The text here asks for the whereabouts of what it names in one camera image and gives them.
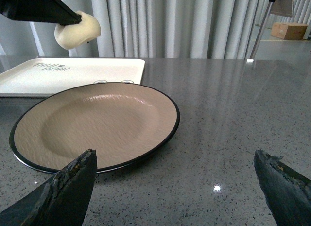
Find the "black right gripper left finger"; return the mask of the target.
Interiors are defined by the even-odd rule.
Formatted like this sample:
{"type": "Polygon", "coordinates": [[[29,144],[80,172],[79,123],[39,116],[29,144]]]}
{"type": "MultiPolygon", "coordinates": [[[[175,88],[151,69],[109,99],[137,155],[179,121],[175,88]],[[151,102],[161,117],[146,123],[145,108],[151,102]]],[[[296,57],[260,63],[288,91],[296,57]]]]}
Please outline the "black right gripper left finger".
{"type": "Polygon", "coordinates": [[[2,226],[81,226],[92,196],[96,151],[88,149],[0,213],[2,226]]]}

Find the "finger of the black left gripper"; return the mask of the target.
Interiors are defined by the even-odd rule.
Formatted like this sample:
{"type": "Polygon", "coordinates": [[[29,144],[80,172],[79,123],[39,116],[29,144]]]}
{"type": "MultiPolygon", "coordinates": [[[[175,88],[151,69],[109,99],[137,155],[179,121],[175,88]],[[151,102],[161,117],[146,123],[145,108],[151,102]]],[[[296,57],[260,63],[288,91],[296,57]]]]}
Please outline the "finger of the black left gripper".
{"type": "Polygon", "coordinates": [[[73,25],[82,16],[61,0],[0,0],[0,13],[11,20],[73,25]]]}

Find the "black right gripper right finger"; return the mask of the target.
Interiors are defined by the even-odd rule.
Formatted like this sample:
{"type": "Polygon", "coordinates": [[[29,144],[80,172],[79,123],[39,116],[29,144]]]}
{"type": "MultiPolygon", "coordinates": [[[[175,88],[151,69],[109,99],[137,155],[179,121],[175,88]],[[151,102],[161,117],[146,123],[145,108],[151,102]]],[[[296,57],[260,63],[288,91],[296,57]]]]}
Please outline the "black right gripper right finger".
{"type": "Polygon", "coordinates": [[[311,224],[311,180],[281,162],[282,157],[256,150],[254,167],[266,204],[279,226],[311,224]]]}

